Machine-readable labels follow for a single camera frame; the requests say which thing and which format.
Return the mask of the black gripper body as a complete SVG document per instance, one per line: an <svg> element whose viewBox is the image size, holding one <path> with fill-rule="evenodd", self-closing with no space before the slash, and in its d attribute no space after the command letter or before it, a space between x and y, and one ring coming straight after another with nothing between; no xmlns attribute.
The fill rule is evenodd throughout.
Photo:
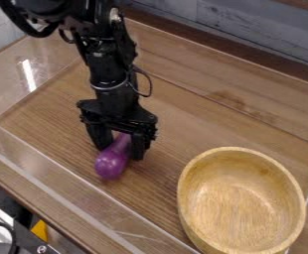
<svg viewBox="0 0 308 254"><path fill-rule="evenodd" d="M95 99L76 103L84 127L87 124L103 124L111 132L130 135L135 132L156 132L158 118L139 103L135 82L124 80L111 87L96 86L94 91Z"/></svg>

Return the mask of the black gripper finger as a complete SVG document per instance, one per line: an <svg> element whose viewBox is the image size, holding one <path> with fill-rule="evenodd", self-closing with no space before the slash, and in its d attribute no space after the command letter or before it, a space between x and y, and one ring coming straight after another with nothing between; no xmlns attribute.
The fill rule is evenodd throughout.
<svg viewBox="0 0 308 254"><path fill-rule="evenodd" d="M134 161L140 161L143 159L154 139L155 133L152 131L135 132L131 134L131 159Z"/></svg>
<svg viewBox="0 0 308 254"><path fill-rule="evenodd" d="M87 124L86 131L95 148L102 151L112 143L111 130L103 124Z"/></svg>

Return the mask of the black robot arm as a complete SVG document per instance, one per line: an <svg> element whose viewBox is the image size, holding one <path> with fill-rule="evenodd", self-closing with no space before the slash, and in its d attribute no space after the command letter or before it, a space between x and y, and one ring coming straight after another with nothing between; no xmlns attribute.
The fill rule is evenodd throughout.
<svg viewBox="0 0 308 254"><path fill-rule="evenodd" d="M57 33L76 46L88 68L95 98L76 103L91 142L103 150L115 131L130 136L130 158L139 161L156 134L156 116L139 103L143 70L134 64L136 44L114 0L0 0L0 9L33 38Z"/></svg>

